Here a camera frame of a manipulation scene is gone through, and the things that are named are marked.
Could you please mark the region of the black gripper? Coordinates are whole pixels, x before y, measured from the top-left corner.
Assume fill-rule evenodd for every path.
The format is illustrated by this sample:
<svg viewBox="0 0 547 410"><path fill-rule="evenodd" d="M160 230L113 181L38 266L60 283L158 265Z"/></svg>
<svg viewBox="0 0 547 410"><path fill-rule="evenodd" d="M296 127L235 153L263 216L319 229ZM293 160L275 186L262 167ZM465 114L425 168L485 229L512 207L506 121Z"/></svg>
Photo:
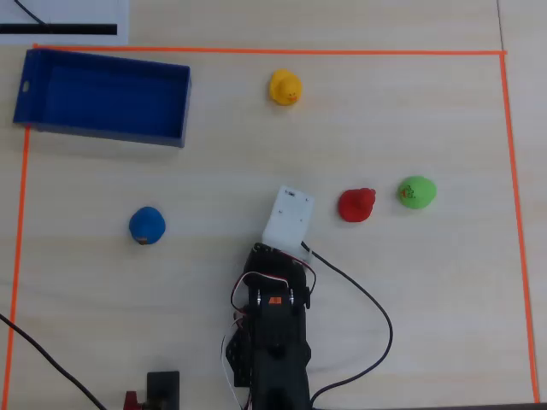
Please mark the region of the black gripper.
<svg viewBox="0 0 547 410"><path fill-rule="evenodd" d="M263 243L255 243L244 265L244 283L249 287L260 284L280 287L279 278L297 291L315 289L315 271L308 262Z"/></svg>

